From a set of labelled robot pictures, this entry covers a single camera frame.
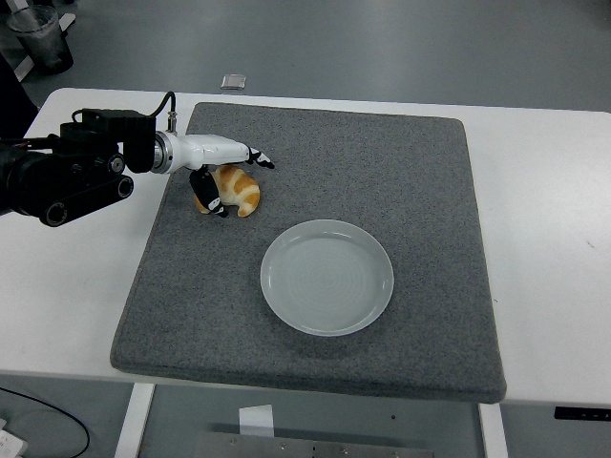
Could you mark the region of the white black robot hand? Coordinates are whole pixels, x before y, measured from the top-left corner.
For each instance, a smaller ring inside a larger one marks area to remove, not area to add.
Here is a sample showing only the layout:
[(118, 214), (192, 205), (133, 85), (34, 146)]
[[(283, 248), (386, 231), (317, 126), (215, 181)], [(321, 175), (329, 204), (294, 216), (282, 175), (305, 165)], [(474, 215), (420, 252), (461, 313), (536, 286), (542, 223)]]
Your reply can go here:
[(223, 136), (156, 134), (153, 171), (166, 175), (187, 169), (196, 207), (203, 214), (224, 218), (226, 208), (235, 206), (238, 216), (246, 218), (257, 209), (260, 187), (242, 163), (274, 167), (261, 151)]

